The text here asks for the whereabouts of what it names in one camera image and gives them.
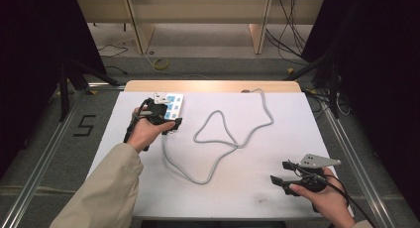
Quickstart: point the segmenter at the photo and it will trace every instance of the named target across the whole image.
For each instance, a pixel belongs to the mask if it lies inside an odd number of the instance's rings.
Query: power strip
[[[164,115],[164,119],[175,120],[179,117],[179,114],[181,112],[183,95],[169,93],[166,95],[166,100],[168,100],[169,102],[165,103],[167,109],[166,114]]]

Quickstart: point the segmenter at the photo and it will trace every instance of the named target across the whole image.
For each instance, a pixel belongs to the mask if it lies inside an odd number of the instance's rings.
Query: beige sleeve
[[[364,220],[358,222],[356,225],[352,226],[352,228],[371,228],[371,225],[368,223],[368,221]]]
[[[124,143],[115,146],[51,227],[129,227],[142,170],[133,147]]]

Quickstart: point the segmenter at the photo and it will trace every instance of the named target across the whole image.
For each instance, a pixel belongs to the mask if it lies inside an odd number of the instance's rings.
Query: hand
[[[137,153],[140,153],[145,147],[150,145],[157,136],[175,126],[175,122],[166,122],[160,125],[152,124],[148,119],[139,120],[133,130],[127,144],[131,145]]]
[[[322,168],[322,170],[325,175],[334,176],[330,169]],[[340,190],[344,190],[335,178],[327,176],[327,181],[337,186]],[[292,184],[290,189],[312,201],[319,213],[330,220],[336,228],[347,228],[356,224],[355,219],[353,219],[347,208],[346,199],[331,186],[327,185],[324,190],[316,193],[296,184]]]

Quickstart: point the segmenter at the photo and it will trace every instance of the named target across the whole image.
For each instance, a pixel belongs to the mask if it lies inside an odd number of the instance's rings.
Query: white tabletop
[[[123,141],[131,112],[152,92],[121,92],[89,174],[112,147]],[[183,93],[182,124],[166,136],[166,149],[192,176],[204,180],[216,157],[231,150],[222,144],[196,144],[193,135],[214,110],[225,113],[229,130],[242,143],[257,125],[267,123],[258,93]],[[259,129],[243,149],[224,158],[211,181],[192,183],[165,159],[159,136],[140,153],[140,175],[134,215],[145,219],[286,220],[320,217],[302,197],[285,195],[270,175],[296,180],[281,162],[299,162],[306,154],[329,157],[303,93],[266,93],[274,123]],[[230,141],[220,116],[198,137]]]

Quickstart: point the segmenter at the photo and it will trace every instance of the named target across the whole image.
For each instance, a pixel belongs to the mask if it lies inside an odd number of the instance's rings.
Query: gray cable
[[[235,137],[230,133],[230,131],[229,131],[229,129],[228,129],[228,126],[226,125],[226,120],[225,120],[225,115],[223,114],[223,112],[222,111],[220,111],[220,110],[216,110],[216,111],[213,111],[208,117],[207,117],[207,119],[206,119],[206,121],[204,122],[204,124],[203,124],[203,126],[194,134],[194,137],[193,137],[193,140],[194,140],[194,142],[195,143],[200,143],[200,144],[207,144],[207,143],[221,143],[221,144],[225,144],[225,145],[228,145],[228,146],[230,146],[230,147],[232,147],[233,149],[231,150],[231,151],[229,151],[229,152],[227,152],[227,153],[225,153],[225,154],[222,154],[220,157],[218,157],[217,158],[217,160],[215,161],[215,163],[213,163],[213,166],[212,166],[212,168],[211,168],[211,170],[210,170],[210,172],[209,172],[209,174],[208,174],[208,176],[207,176],[207,178],[205,179],[205,180],[203,180],[203,181],[200,181],[200,180],[197,180],[197,179],[195,179],[194,177],[192,177],[182,166],[180,166],[180,165],[177,165],[174,161],[173,161],[173,159],[170,157],[170,155],[167,153],[167,151],[166,151],[166,147],[165,147],[165,139],[166,139],[166,137],[163,137],[162,139],[161,139],[161,143],[162,143],[162,147],[163,147],[163,153],[164,153],[164,156],[166,157],[166,159],[169,161],[169,163],[171,164],[171,165],[173,165],[176,169],[178,169],[182,174],[184,174],[185,175],[185,177],[186,178],[188,178],[191,182],[193,182],[193,183],[196,183],[196,184],[207,184],[210,180],[211,180],[211,178],[212,178],[212,176],[213,176],[213,174],[214,174],[214,171],[215,171],[215,169],[216,169],[216,167],[217,167],[217,165],[219,164],[219,162],[224,158],[224,157],[226,157],[226,156],[228,156],[229,154],[231,154],[231,153],[233,153],[233,152],[235,152],[236,150],[238,150],[238,149],[242,149],[242,148],[244,148],[246,145],[247,145],[247,143],[248,143],[248,141],[250,140],[250,138],[251,138],[251,136],[253,135],[253,133],[256,131],[256,130],[258,130],[259,128],[262,128],[262,127],[266,127],[266,126],[269,126],[269,125],[271,125],[271,124],[273,124],[274,123],[274,119],[272,118],[272,115],[271,115],[271,113],[269,112],[269,110],[266,108],[266,103],[265,103],[265,96],[264,96],[264,93],[263,93],[263,91],[261,90],[261,89],[255,89],[255,90],[253,90],[252,92],[255,92],[255,91],[259,91],[260,92],[260,95],[261,95],[261,97],[262,97],[262,107],[263,107],[263,109],[264,109],[264,111],[265,111],[265,114],[268,116],[268,118],[270,119],[270,122],[268,122],[268,123],[265,123],[265,124],[262,124],[262,125],[259,125],[259,126],[257,126],[257,127],[255,127],[249,134],[248,134],[248,136],[247,136],[247,139],[245,140],[245,142],[243,143],[243,144],[238,144],[238,142],[237,142],[237,140],[235,139]],[[229,137],[232,139],[232,141],[233,141],[233,143],[231,143],[231,142],[226,142],[226,141],[221,141],[221,140],[210,140],[210,141],[198,141],[197,140],[197,136],[198,136],[198,134],[200,134],[200,132],[206,127],[206,125],[207,125],[207,123],[209,122],[209,120],[211,119],[211,117],[214,115],[214,114],[216,114],[216,113],[219,113],[221,116],[222,116],[222,119],[223,119],[223,126],[224,126],[224,128],[225,128],[225,131],[226,131],[226,133],[229,135]]]

